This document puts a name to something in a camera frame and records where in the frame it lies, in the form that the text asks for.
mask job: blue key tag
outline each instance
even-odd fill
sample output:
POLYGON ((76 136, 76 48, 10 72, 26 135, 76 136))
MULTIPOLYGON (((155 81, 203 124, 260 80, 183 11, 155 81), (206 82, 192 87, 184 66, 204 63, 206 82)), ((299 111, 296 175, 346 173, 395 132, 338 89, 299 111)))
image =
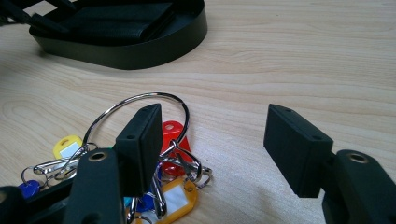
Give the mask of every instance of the blue key tag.
POLYGON ((22 191, 23 198, 28 199, 40 191, 40 183, 36 180, 28 180, 26 183, 19 185, 18 188, 22 191))

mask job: wood grain surface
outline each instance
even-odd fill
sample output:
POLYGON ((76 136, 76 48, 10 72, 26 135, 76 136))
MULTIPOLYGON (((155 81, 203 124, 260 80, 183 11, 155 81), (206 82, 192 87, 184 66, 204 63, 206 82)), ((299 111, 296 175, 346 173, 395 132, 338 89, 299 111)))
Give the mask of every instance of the wood grain surface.
MULTIPOLYGON (((45 14, 41 3, 29 13, 45 14)), ((0 186, 53 159, 118 101, 177 95, 191 111, 191 150, 210 186, 178 223, 325 223, 318 199, 299 199, 262 145, 267 107, 290 107, 334 140, 376 158, 396 181, 396 2, 207 0, 208 33, 187 55, 122 71, 44 53, 27 25, 0 28, 0 186)), ((128 105, 92 136, 111 146, 143 105, 128 105)))

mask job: key tag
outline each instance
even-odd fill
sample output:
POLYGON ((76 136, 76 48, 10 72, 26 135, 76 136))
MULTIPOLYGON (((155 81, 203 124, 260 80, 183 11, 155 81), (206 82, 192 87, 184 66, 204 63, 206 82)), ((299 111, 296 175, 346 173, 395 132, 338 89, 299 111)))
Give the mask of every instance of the key tag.
POLYGON ((56 159, 71 157, 82 146, 82 140, 76 135, 68 135, 61 139, 52 152, 56 159))
MULTIPOLYGON (((183 125, 177 121, 168 120, 163 123, 163 148, 161 149, 161 153, 163 153, 166 149, 169 148, 171 141, 177 139, 182 130, 183 130, 183 125)), ((191 152, 189 140, 187 139, 187 136, 183 138, 179 146, 191 152)), ((182 153, 181 156, 184 161, 192 162, 192 159, 185 153, 182 153)), ((176 158, 175 152, 170 153, 169 157, 176 158)), ((167 175, 182 176, 185 174, 184 169, 181 166, 174 165, 173 163, 168 161, 163 163, 162 168, 167 175)))
POLYGON ((18 188, 22 191, 23 198, 28 199, 40 192, 40 183, 36 180, 28 180, 20 184, 18 188))
POLYGON ((18 186, 18 188, 21 190, 24 199, 28 199, 34 195, 37 195, 37 193, 40 192, 40 189, 44 188, 44 186, 41 186, 40 182, 37 180, 25 180, 25 172, 33 168, 33 166, 26 167, 21 173, 22 183, 18 186))
MULTIPOLYGON (((169 224, 177 219, 187 215, 196 205, 198 199, 198 190, 190 181, 184 181, 182 178, 173 180, 163 186, 163 196, 166 200, 167 213, 161 219, 157 219, 154 213, 147 211, 140 216, 148 218, 152 224, 169 224)), ((136 224, 146 223, 142 219, 136 219, 136 224)))

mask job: black plastic part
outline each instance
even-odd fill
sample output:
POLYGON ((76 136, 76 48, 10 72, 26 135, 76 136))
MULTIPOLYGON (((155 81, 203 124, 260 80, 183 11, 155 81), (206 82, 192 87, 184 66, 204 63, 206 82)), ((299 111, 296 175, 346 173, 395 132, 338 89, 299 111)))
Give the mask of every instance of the black plastic part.
POLYGON ((332 139, 293 110, 269 105, 264 146, 301 198, 317 198, 321 165, 332 155, 332 139))
POLYGON ((163 145, 161 105, 148 105, 134 115, 116 139, 122 195, 141 197, 149 191, 163 145))
POLYGON ((116 152, 99 148, 78 163, 63 224, 125 223, 116 152))
POLYGON ((0 223, 24 223, 27 218, 26 211, 26 201, 19 188, 0 188, 0 223))
POLYGON ((29 198, 27 223, 62 223, 72 184, 73 179, 68 179, 29 198))
POLYGON ((348 223, 395 223, 396 185, 375 159, 340 150, 334 171, 350 215, 348 223))
MULTIPOLYGON (((85 7, 103 4, 116 6, 120 2, 122 1, 109 3, 106 0, 79 0, 74 2, 74 5, 79 12, 85 7)), ((139 4, 139 2, 135 0, 130 1, 129 4, 139 4)), ((151 4, 162 2, 164 1, 148 1, 151 4)), ((50 54, 125 70, 153 67, 171 62, 190 52, 206 36, 207 24, 203 0, 191 0, 187 3, 185 1, 170 2, 173 3, 173 19, 162 28, 161 32, 140 43, 125 44, 120 41, 107 41, 97 44, 95 39, 87 43, 73 40, 72 35, 42 32, 35 27, 31 27, 29 32, 43 50, 50 54)), ((58 8, 45 17, 61 23, 72 18, 73 15, 58 8)))

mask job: screw hole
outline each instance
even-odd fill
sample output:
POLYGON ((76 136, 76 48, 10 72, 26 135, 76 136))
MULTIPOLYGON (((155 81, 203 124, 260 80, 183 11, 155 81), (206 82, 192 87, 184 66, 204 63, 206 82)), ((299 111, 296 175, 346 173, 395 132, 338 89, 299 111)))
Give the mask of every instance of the screw hole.
POLYGON ((105 153, 105 152, 98 152, 98 153, 95 153, 95 154, 91 155, 91 156, 88 158, 88 160, 89 160, 89 161, 102 161, 102 160, 104 160, 106 157, 107 157, 107 153, 105 153))
POLYGON ((368 163, 369 162, 369 160, 367 160, 367 158, 361 154, 349 153, 347 155, 348 155, 349 159, 354 162, 358 162, 358 163, 368 163))

